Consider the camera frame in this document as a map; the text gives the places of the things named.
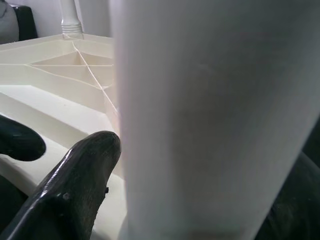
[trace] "gray fabric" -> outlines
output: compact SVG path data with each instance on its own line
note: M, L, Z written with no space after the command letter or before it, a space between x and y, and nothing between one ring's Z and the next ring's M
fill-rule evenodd
M19 41L19 26L15 10L0 0L0 44Z
M0 0L0 18L2 18L6 12L7 4L4 0Z

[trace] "cream plastic ledge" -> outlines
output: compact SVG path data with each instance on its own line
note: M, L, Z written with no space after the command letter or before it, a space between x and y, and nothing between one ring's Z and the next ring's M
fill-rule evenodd
M37 131L43 157L0 155L0 174L30 195L77 141L100 130L119 134L112 39L56 35L0 45L0 113ZM116 240L127 214L121 160L108 182L92 240Z

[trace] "white plastic tray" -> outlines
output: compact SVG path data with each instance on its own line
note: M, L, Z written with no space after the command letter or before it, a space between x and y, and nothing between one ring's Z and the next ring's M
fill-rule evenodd
M119 134L112 39L62 35L0 45L0 113L37 131L47 151L34 162L0 155L0 174L30 195L77 141ZM116 240L127 213L121 161L91 239Z

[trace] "white tube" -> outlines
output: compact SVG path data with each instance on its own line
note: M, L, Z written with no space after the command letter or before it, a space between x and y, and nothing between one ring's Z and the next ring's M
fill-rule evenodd
M78 19L75 0L60 0L62 11L62 34L79 35L82 34L81 22Z
M111 14L127 239L252 240L320 112L320 1Z

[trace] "white plastic rod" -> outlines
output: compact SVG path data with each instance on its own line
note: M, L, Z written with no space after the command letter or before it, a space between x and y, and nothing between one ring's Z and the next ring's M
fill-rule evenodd
M320 1L112 0L129 240L252 240L320 113Z
M77 15L75 0L60 0L62 34L81 34L82 26Z

